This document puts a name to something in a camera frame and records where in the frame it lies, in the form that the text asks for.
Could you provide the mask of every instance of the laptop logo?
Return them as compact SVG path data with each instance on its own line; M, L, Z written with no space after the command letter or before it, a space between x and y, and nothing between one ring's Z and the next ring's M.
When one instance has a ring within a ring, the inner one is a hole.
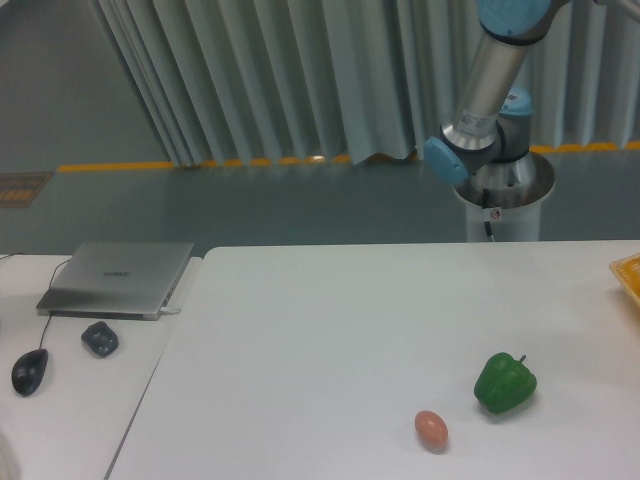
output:
M102 272L105 277L130 277L131 272Z

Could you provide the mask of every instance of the silver metal cylinder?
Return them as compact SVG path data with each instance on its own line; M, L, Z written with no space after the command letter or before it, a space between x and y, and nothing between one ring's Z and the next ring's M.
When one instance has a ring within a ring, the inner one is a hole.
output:
M483 31L454 124L460 122L465 110L481 118L497 115L528 51L529 47L507 45Z
M462 98L453 116L442 124L447 140L471 151L485 149L495 141L498 113L528 50L482 32Z

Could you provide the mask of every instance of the mouse cable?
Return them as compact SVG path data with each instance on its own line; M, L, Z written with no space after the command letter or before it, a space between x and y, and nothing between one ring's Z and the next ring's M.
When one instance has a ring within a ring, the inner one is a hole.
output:
M53 283L53 279L56 278L56 273L58 271L58 269L64 265L65 263L68 263L69 260L65 260L64 262L58 264L58 266L53 270L53 275L51 275L51 280L49 280L49 288L51 288L51 284ZM51 318L53 317L53 314L49 315L49 319L47 320L47 323L44 326L44 330L42 330L42 336L40 337L40 346L38 348L42 348L42 342L44 342L44 334L47 333L47 328L49 328L49 324L51 323Z
M4 257L0 257L0 260L4 260L5 258L9 258L9 257L15 257L16 255L26 255L26 253L22 253L22 252L10 253L9 255L5 255Z

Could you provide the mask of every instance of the green bell pepper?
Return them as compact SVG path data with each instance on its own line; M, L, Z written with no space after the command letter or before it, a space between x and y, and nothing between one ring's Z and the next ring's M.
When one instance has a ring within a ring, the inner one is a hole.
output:
M491 413L502 413L521 404L536 389L536 377L508 353L496 353L484 366L473 394Z

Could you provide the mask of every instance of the small dark object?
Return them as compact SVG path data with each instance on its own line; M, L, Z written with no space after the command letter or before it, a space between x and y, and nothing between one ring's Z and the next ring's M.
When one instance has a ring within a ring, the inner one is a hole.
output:
M103 358L111 354L119 345L118 335L103 321L89 326L81 338L93 353Z
M47 360L49 360L49 352L46 348L32 350L22 355L11 371L14 390L23 397L28 397L35 392L44 377Z

